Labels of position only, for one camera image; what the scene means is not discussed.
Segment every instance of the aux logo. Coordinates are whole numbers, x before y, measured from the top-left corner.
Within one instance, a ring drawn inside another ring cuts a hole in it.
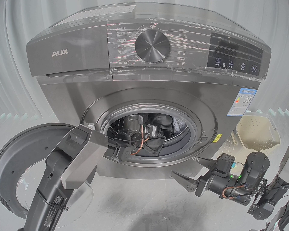
[[[53,53],[52,53],[52,57],[53,56],[58,56],[58,55],[63,55],[63,54],[68,54],[68,52],[67,52],[67,49],[65,49],[65,50],[61,50],[60,52],[59,51],[54,51]]]

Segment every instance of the laundry basket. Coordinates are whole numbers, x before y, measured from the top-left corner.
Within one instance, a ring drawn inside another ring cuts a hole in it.
[[[261,151],[268,156],[278,145],[280,136],[272,118],[264,113],[246,112],[216,156],[227,153],[236,157],[235,162],[244,164],[251,152]],[[241,172],[242,168],[239,164],[231,172]]]

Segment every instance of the yellow label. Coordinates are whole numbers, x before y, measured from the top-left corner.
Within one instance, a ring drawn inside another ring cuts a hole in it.
[[[222,134],[218,134],[212,143],[216,143],[221,138],[221,136]]]

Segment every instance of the qr code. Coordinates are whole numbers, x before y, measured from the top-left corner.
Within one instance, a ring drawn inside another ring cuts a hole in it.
[[[243,100],[243,103],[250,103],[252,98],[253,96],[246,96],[245,99]]]

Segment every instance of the control panel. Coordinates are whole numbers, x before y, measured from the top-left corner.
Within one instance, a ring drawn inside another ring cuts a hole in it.
[[[259,75],[263,50],[230,36],[211,34],[208,67]]]
[[[173,20],[107,24],[110,67],[206,67],[210,31]]]
[[[107,25],[110,67],[209,67],[240,75],[260,73],[263,50],[241,37],[185,23],[137,21]]]

